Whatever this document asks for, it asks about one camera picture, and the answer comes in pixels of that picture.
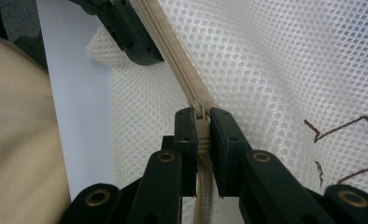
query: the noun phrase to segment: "brass grommet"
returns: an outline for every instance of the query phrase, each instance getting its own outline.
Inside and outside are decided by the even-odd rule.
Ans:
[[[361,195],[351,190],[340,190],[338,191],[339,198],[352,206],[363,208],[368,206],[368,201],[365,200]]]
[[[175,159],[175,155],[169,152],[164,152],[158,155],[158,160],[163,162],[172,161]]]
[[[255,153],[253,155],[253,159],[260,162],[268,162],[271,160],[271,158],[268,155],[262,152]]]
[[[107,189],[94,189],[87,194],[85,203],[90,207],[95,207],[107,202],[109,197],[110,193]]]

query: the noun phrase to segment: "brown stitching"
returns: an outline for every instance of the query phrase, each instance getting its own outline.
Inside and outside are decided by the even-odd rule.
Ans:
[[[338,182],[337,182],[336,184],[337,184],[337,185],[340,185],[340,184],[342,184],[342,182],[344,182],[344,181],[346,181],[346,180],[349,180],[349,179],[350,179],[350,178],[352,178],[353,176],[355,176],[355,175],[361,175],[361,174],[364,174],[364,173],[366,173],[366,172],[368,172],[368,168],[367,168],[367,169],[364,169],[364,170],[360,170],[360,171],[358,171],[358,172],[356,172],[356,173],[354,173],[354,174],[347,175],[347,176],[345,176],[344,178],[342,178],[342,179],[338,180]]]
[[[323,178],[321,178],[321,177],[324,175],[324,173],[323,173],[323,170],[321,169],[320,162],[315,161],[315,164],[318,167],[318,178],[320,179],[320,189],[321,189],[321,185],[323,184]]]
[[[361,117],[359,117],[358,119],[352,120],[351,122],[346,123],[346,124],[344,124],[344,125],[341,125],[341,126],[339,126],[339,127],[337,127],[337,128],[334,128],[334,129],[332,129],[332,130],[330,130],[330,131],[328,131],[328,132],[326,132],[326,133],[324,133],[324,134],[322,134],[322,135],[320,135],[320,134],[321,134],[321,132],[320,132],[317,128],[315,128],[315,126],[313,126],[309,121],[307,121],[307,119],[306,119],[306,120],[304,120],[304,123],[305,123],[305,124],[306,124],[310,129],[312,129],[312,130],[315,132],[315,134],[316,134],[316,135],[315,135],[314,143],[316,143],[318,140],[322,139],[323,137],[325,137],[325,136],[327,136],[327,135],[329,135],[329,134],[331,134],[331,133],[335,133],[335,132],[339,131],[340,129],[346,128],[347,126],[349,126],[349,125],[351,125],[351,124],[353,124],[353,123],[356,123],[357,121],[360,121],[360,120],[362,120],[362,119],[367,120],[367,123],[368,123],[368,116],[367,116],[367,115],[365,115],[365,116],[361,116]]]

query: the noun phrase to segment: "white mesh fabric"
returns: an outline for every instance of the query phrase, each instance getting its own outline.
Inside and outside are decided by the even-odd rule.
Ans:
[[[212,97],[253,148],[275,153],[317,192],[339,182],[368,192],[368,1],[159,2]],[[165,64],[133,65],[97,36],[90,49],[116,66],[121,186],[142,175],[186,100]],[[212,223],[240,220],[231,213],[237,201],[225,201]]]

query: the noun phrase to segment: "beige zipper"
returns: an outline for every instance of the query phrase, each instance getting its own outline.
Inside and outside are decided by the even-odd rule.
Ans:
[[[184,91],[190,107],[196,114],[198,132],[198,197],[196,198],[193,223],[207,224],[210,222],[213,198],[213,169],[209,156],[210,132],[206,115],[216,104],[199,77],[184,49],[178,42],[174,31],[164,16],[157,0],[132,0],[133,7],[162,56],[173,70],[177,81]]]
[[[149,29],[158,49],[173,70],[196,117],[201,119],[204,113],[209,114],[210,108],[216,107],[216,104],[180,46],[158,1],[134,0],[134,9],[139,14],[140,20]]]

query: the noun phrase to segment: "beige fabric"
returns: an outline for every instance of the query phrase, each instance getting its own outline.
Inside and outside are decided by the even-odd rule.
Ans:
[[[0,223],[57,223],[69,200],[49,77],[0,41]]]

